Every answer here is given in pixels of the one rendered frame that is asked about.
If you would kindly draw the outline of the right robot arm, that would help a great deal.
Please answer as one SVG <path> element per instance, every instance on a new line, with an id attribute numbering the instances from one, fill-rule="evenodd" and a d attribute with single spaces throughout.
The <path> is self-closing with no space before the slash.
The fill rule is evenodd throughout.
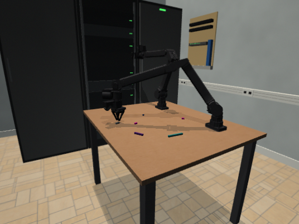
<path id="1" fill-rule="evenodd" d="M 167 65 L 169 65 L 173 61 L 179 60 L 174 50 L 165 49 L 158 51 L 147 51 L 146 45 L 137 45 L 137 49 L 139 52 L 136 52 L 136 56 L 139 55 L 140 58 L 166 56 L 168 58 Z M 168 109 L 168 107 L 166 106 L 166 97 L 168 91 L 167 85 L 170 80 L 171 74 L 172 71 L 168 72 L 168 74 L 164 74 L 160 87 L 154 93 L 155 98 L 158 99 L 158 103 L 155 107 L 160 110 Z"/>

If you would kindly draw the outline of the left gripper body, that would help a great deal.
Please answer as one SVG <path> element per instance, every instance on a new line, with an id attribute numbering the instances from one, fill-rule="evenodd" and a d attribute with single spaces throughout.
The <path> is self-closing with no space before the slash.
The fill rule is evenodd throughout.
<path id="1" fill-rule="evenodd" d="M 115 108 L 111 108 L 111 111 L 115 111 L 116 113 L 121 112 L 121 111 L 125 111 L 126 107 L 122 106 L 122 100 L 120 99 L 120 108 L 115 109 Z"/>

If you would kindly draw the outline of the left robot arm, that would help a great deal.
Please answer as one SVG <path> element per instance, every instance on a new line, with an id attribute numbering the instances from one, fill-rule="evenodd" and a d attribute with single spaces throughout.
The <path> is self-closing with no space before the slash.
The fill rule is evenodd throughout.
<path id="1" fill-rule="evenodd" d="M 208 113 L 212 114 L 211 122 L 205 123 L 205 126 L 210 127 L 214 130 L 221 131 L 227 129 L 227 126 L 223 125 L 223 108 L 219 105 L 212 95 L 209 93 L 208 89 L 201 81 L 195 70 L 192 68 L 191 64 L 189 63 L 189 59 L 182 59 L 177 60 L 170 63 L 169 65 L 162 65 L 159 67 L 155 67 L 153 69 L 143 71 L 131 76 L 124 77 L 119 80 L 115 80 L 112 82 L 112 89 L 104 89 L 102 92 L 103 99 L 114 99 L 109 101 L 103 101 L 103 108 L 106 111 L 109 111 L 111 108 L 118 109 L 120 108 L 120 99 L 122 99 L 122 92 L 120 91 L 121 88 L 132 85 L 141 81 L 145 81 L 157 76 L 161 76 L 164 74 L 168 74 L 168 72 L 176 71 L 179 68 L 182 68 L 187 77 L 190 79 L 192 84 L 194 85 L 195 89 L 198 91 L 204 102 L 208 105 L 207 111 Z M 114 92 L 114 97 L 113 97 Z"/>

